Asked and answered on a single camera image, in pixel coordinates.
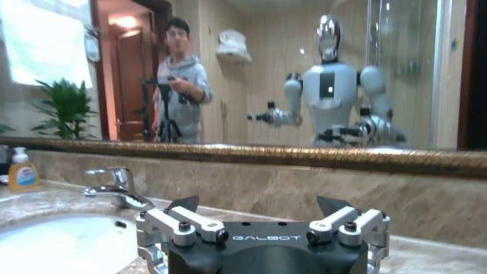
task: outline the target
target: man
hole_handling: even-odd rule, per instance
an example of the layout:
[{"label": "man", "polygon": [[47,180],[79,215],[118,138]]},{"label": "man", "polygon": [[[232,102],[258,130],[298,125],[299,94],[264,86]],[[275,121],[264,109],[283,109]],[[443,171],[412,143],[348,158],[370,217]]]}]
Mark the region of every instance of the man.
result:
[{"label": "man", "polygon": [[[212,89],[207,80],[207,72],[195,55],[190,54],[190,26],[180,18],[174,18],[166,26],[166,43],[170,54],[159,65],[158,81],[170,83],[170,119],[175,121],[182,136],[178,136],[171,126],[171,139],[179,143],[199,143],[202,130],[202,104],[214,99]],[[155,142],[160,140],[159,132],[166,125],[164,101],[160,90],[154,94],[155,119],[152,129],[156,133]]]}]

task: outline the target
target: sink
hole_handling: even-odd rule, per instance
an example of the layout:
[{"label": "sink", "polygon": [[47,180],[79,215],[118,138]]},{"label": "sink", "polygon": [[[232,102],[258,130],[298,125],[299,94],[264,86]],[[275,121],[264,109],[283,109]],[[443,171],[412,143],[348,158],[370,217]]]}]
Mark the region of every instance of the sink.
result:
[{"label": "sink", "polygon": [[106,215],[59,215],[0,231],[2,273],[116,273],[138,257],[136,225]]}]

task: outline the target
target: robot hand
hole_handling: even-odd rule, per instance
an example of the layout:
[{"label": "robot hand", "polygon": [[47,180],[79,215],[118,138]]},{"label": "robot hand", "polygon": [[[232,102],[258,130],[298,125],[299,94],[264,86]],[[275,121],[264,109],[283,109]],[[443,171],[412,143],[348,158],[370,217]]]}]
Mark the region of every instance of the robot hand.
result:
[{"label": "robot hand", "polygon": [[352,147],[407,142],[404,133],[378,115],[363,117],[351,127],[338,126],[327,129],[316,136],[316,140]]},{"label": "robot hand", "polygon": [[151,274],[379,273],[391,221],[382,211],[360,213],[319,196],[322,220],[242,223],[202,216],[188,206],[195,199],[184,200],[138,217],[138,253]]},{"label": "robot hand", "polygon": [[267,103],[268,111],[263,114],[248,115],[247,119],[252,122],[263,121],[272,127],[280,128],[284,124],[292,124],[299,126],[302,123],[302,118],[298,119],[290,115],[288,112],[275,107],[275,102]]}]

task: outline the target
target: screw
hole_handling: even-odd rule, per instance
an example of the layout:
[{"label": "screw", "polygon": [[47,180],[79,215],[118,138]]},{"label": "screw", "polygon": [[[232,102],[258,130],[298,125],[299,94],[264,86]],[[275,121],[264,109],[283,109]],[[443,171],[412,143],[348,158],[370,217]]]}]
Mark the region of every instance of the screw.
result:
[{"label": "screw", "polygon": [[228,240],[230,234],[227,231],[220,230],[216,234],[216,244],[223,244]]},{"label": "screw", "polygon": [[191,229],[191,224],[187,221],[180,221],[180,231],[186,232]]},{"label": "screw", "polygon": [[347,230],[348,232],[356,231],[356,224],[352,221],[348,221],[344,224],[344,230]]},{"label": "screw", "polygon": [[320,236],[316,234],[315,231],[308,231],[306,234],[306,239],[310,242],[310,244],[318,244]]}]

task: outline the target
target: green plant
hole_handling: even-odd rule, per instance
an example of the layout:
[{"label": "green plant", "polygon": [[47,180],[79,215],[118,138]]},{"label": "green plant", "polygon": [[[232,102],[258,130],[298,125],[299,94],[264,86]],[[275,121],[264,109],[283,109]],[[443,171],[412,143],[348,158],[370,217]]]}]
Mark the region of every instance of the green plant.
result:
[{"label": "green plant", "polygon": [[42,121],[32,131],[40,135],[58,135],[62,139],[94,138],[92,134],[86,133],[88,127],[95,127],[87,124],[87,119],[95,117],[94,114],[98,113],[90,108],[91,98],[86,93],[84,82],[80,87],[64,79],[54,82],[52,85],[38,82],[48,99],[40,100],[34,106],[51,118]]},{"label": "green plant", "polygon": [[11,128],[8,125],[6,124],[0,124],[0,134],[8,132],[8,131],[15,131],[14,128]]}]

